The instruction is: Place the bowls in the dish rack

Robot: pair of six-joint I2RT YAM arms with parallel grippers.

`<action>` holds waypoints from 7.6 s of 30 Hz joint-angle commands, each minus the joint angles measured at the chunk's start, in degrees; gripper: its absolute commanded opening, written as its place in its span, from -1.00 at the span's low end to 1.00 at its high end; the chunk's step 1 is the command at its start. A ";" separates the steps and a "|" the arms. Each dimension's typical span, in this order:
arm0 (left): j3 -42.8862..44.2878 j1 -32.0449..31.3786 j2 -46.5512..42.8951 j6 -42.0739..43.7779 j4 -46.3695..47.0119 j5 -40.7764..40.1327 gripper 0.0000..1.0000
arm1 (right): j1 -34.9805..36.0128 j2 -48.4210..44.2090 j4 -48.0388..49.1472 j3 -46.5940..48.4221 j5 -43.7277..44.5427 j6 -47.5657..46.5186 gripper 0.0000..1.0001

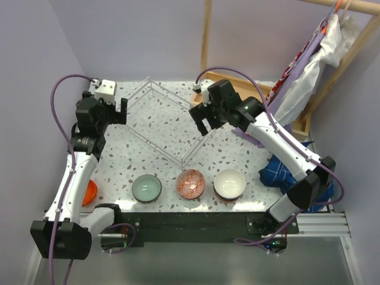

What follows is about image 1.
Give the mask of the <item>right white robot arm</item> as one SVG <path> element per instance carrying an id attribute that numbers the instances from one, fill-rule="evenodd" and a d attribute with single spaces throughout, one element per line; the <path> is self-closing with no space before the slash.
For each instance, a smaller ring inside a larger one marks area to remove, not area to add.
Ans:
<path id="1" fill-rule="evenodd" d="M 304 147 L 266 112 L 257 98 L 242 100 L 226 79 L 216 83 L 203 80 L 194 83 L 192 89 L 202 95 L 202 102 L 189 111 L 201 135 L 208 134 L 204 120 L 211 129 L 219 129 L 224 124 L 239 128 L 272 152 L 296 180 L 259 221 L 264 235 L 278 233 L 293 214 L 308 210 L 327 190 L 335 161 L 330 157 L 323 159 Z"/>

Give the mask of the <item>orange plastic bowl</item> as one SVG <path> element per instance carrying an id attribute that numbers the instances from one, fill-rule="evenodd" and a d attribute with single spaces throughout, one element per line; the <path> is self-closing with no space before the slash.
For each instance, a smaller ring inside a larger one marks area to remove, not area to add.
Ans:
<path id="1" fill-rule="evenodd" d="M 90 205 L 97 197 L 97 185 L 93 180 L 89 180 L 87 189 L 82 201 L 82 206 Z"/>

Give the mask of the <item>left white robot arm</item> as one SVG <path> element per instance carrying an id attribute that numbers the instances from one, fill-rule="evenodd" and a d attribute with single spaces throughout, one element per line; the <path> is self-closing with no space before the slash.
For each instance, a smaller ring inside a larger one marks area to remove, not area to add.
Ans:
<path id="1" fill-rule="evenodd" d="M 56 197 L 43 220 L 32 222 L 30 233 L 43 258 L 87 258 L 93 239 L 104 229 L 116 233 L 123 226 L 116 204 L 99 204 L 85 219 L 81 208 L 90 178 L 106 144 L 111 124 L 126 124 L 128 101 L 116 110 L 115 90 L 84 91 L 76 104 L 77 123 L 72 127 L 65 173 Z"/>

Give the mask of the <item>clear wire dish rack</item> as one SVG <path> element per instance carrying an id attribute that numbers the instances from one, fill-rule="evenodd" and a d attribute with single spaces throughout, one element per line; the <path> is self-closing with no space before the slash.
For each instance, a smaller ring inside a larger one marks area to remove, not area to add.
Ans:
<path id="1" fill-rule="evenodd" d="M 115 128 L 114 140 L 133 169 L 159 173 L 207 166 L 206 147 L 214 132 L 199 133 L 181 86 L 146 78 L 120 85 L 118 94 L 128 100 L 127 123 Z"/>

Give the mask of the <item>red patterned bowl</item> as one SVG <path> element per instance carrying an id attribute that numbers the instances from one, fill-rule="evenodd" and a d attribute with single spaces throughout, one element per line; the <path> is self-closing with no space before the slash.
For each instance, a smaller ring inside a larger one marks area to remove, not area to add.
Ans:
<path id="1" fill-rule="evenodd" d="M 186 200 L 195 200 L 205 191 L 204 175 L 195 169 L 185 169 L 176 179 L 176 190 Z"/>

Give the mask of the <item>pale green bowl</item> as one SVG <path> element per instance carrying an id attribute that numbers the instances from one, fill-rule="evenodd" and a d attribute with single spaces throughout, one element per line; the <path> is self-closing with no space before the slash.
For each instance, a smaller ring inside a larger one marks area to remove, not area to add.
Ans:
<path id="1" fill-rule="evenodd" d="M 162 192 L 162 183 L 154 175 L 141 175 L 132 184 L 132 194 L 141 203 L 155 201 Z"/>

